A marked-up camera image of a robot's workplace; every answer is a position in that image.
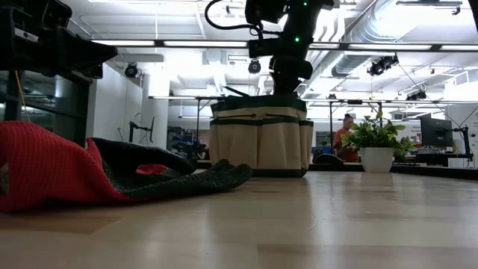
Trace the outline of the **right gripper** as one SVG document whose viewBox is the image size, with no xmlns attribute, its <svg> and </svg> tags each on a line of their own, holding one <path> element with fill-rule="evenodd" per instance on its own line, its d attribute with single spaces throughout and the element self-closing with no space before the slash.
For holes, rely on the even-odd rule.
<svg viewBox="0 0 478 269">
<path fill-rule="evenodd" d="M 293 93 L 301 83 L 300 79 L 310 79 L 313 72 L 310 62 L 289 55 L 273 56 L 270 69 L 274 95 Z"/>
</svg>

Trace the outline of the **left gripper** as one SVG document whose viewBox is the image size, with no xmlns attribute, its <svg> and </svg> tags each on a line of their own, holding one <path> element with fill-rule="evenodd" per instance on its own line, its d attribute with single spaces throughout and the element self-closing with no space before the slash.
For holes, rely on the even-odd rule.
<svg viewBox="0 0 478 269">
<path fill-rule="evenodd" d="M 63 73 L 103 78 L 102 64 L 117 56 L 117 48 L 57 27 L 55 55 L 45 47 L 20 37 L 1 38 L 1 71 L 27 70 L 52 77 Z"/>
</svg>

